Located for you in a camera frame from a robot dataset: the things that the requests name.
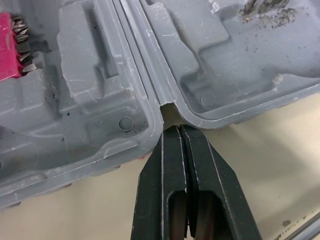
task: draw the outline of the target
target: circular indentation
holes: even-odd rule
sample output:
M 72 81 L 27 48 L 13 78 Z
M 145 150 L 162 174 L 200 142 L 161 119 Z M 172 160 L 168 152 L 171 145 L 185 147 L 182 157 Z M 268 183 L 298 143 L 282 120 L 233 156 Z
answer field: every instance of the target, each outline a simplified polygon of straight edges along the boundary
M 134 127 L 134 121 L 130 117 L 125 116 L 120 119 L 118 126 L 121 131 L 128 132 Z
M 206 93 L 201 97 L 201 103 L 205 107 L 211 107 L 213 104 L 215 104 L 215 96 L 213 96 L 211 93 Z

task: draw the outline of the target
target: red bit holder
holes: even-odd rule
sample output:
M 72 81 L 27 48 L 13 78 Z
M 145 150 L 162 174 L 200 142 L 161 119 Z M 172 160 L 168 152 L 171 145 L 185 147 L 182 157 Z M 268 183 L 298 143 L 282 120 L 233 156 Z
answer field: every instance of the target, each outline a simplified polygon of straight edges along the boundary
M 11 18 L 8 12 L 0 13 L 0 81 L 20 78 L 36 68 L 34 64 L 24 64 L 30 56 L 26 54 L 30 51 L 27 30 L 20 17 Z

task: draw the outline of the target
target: gray plastic tool case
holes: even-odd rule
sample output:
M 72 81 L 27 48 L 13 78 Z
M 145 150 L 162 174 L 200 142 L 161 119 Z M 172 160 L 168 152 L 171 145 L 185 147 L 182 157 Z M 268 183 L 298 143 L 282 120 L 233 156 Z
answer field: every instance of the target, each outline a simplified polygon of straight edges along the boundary
M 0 207 L 148 153 L 162 105 L 214 129 L 317 93 L 320 1 L 246 3 L 0 0 L 37 66 L 0 82 Z

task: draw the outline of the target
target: gray plastic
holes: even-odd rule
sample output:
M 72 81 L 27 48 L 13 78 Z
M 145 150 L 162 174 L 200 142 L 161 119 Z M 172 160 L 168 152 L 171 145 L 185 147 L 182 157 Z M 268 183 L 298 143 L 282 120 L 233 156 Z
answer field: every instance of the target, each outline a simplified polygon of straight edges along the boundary
M 153 149 L 160 105 L 119 2 L 0 3 L 24 17 L 38 67 L 0 82 L 1 208 Z
M 0 208 L 148 153 L 162 105 L 213 129 L 318 93 L 320 2 L 246 2 L 0 0 L 37 66 L 0 82 Z
M 156 91 L 170 86 L 196 127 L 220 128 L 319 92 L 318 0 L 258 0 L 250 14 L 245 0 L 121 2 L 157 71 Z

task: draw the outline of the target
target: beige surface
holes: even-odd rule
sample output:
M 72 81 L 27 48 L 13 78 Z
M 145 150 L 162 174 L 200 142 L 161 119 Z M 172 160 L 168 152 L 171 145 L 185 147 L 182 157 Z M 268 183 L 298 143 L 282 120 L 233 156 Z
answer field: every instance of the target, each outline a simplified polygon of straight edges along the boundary
M 165 127 L 181 123 L 171 106 Z M 279 240 L 320 208 L 320 95 L 206 131 L 238 175 L 265 240 Z M 0 216 L 0 240 L 128 240 L 145 160 L 24 201 Z M 283 227 L 283 221 L 291 224 Z

